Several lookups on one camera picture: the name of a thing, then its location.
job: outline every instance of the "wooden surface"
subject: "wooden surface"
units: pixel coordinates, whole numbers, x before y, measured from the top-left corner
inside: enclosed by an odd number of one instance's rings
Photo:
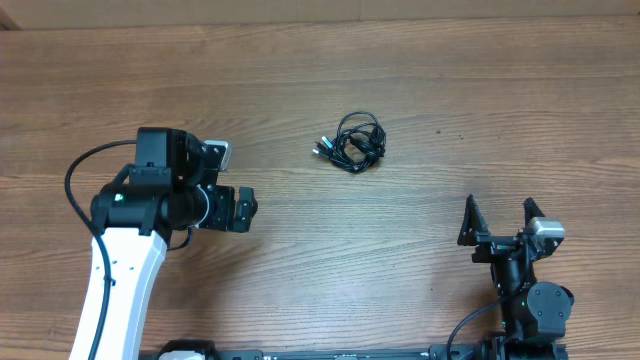
[[[640,17],[4,32],[0,45],[0,358],[68,356],[90,249],[63,175],[139,126],[230,141],[219,183],[260,201],[250,233],[198,231],[168,256],[144,349],[442,343],[495,298],[455,243],[474,193],[496,234],[523,225],[528,196],[564,222],[535,268],[576,296],[572,359],[640,357]],[[357,176],[311,154],[353,110],[388,133],[381,166]],[[79,199],[132,159],[81,165]]]
[[[640,0],[0,0],[25,30],[636,15]]]

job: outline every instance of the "black wire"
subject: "black wire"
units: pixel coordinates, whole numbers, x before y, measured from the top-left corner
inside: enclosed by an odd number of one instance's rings
[[[182,244],[180,244],[179,246],[176,246],[176,247],[169,248],[169,249],[167,249],[167,251],[173,251],[173,250],[182,249],[182,248],[186,247],[187,245],[191,244],[191,240],[192,239],[193,239],[193,228],[191,226],[189,226],[187,228],[187,238],[184,239]]]
[[[530,272],[530,267],[531,267],[531,259],[529,259],[529,244],[528,244],[528,242],[524,244],[524,257],[525,257],[525,263],[524,263],[525,276],[522,278],[522,281],[518,285],[518,288],[516,289],[516,291],[514,291],[510,295],[500,297],[498,300],[496,300],[496,301],[492,302],[491,304],[486,305],[486,306],[484,306],[484,307],[472,312],[466,318],[462,319],[462,321],[460,321],[458,326],[456,326],[455,329],[453,329],[453,331],[451,332],[451,335],[449,335],[449,340],[447,340],[447,360],[452,360],[452,357],[451,357],[451,345],[453,344],[453,339],[456,337],[456,334],[458,334],[458,331],[460,331],[460,329],[462,329],[463,326],[465,326],[469,321],[475,319],[479,315],[482,315],[485,312],[493,309],[497,305],[501,305],[501,304],[503,304],[503,303],[505,303],[505,302],[507,302],[509,300],[512,300],[513,298],[515,298],[520,293],[520,291],[522,291],[522,288],[527,283],[527,278],[529,277],[529,272]],[[508,338],[508,340],[506,342],[504,342],[503,344],[506,344],[507,342],[511,341],[512,339],[513,339],[513,337]]]
[[[373,122],[363,123],[354,128],[342,129],[342,126],[355,115],[367,115],[373,119]],[[366,127],[371,127],[371,130],[363,130],[363,128]],[[345,151],[347,141],[365,155],[364,159],[355,162],[347,155]],[[375,165],[381,157],[384,157],[387,134],[382,129],[382,126],[380,126],[375,115],[367,111],[356,111],[340,120],[336,137],[331,141],[332,146],[321,142],[316,144],[318,145],[318,149],[316,150],[318,155],[329,159],[329,161],[341,169],[351,173],[359,173]]]
[[[91,223],[91,220],[89,220],[89,218],[84,213],[84,211],[82,211],[82,208],[80,208],[80,205],[78,205],[78,202],[76,201],[76,199],[73,197],[73,194],[71,193],[71,175],[73,174],[73,170],[75,170],[78,164],[80,164],[84,159],[88,158],[89,156],[97,152],[100,152],[104,149],[109,149],[109,148],[120,146],[120,145],[132,145],[135,143],[136,143],[135,140],[122,140],[122,141],[115,141],[109,144],[104,144],[104,145],[98,146],[95,149],[91,149],[86,153],[80,155],[80,157],[77,158],[71,164],[71,166],[69,166],[69,169],[67,170],[67,175],[64,177],[64,191],[67,194],[67,199],[69,200],[71,207],[73,207],[73,209],[76,211],[76,213],[78,214],[82,222],[87,226],[87,228],[89,229],[93,237],[96,239],[96,243],[98,244],[98,247],[100,248],[100,253],[102,254],[102,261],[104,262],[104,293],[102,294],[102,307],[100,308],[100,317],[98,318],[98,326],[96,328],[96,333],[93,337],[93,343],[91,344],[91,351],[89,352],[89,360],[95,359],[96,353],[98,351],[98,346],[100,345],[100,338],[102,337],[102,330],[104,330],[104,322],[107,317],[107,308],[109,306],[109,296],[111,294],[111,282],[112,282],[111,266],[109,264],[109,254],[107,253],[107,248],[105,247],[104,242],[102,241],[100,232]]]

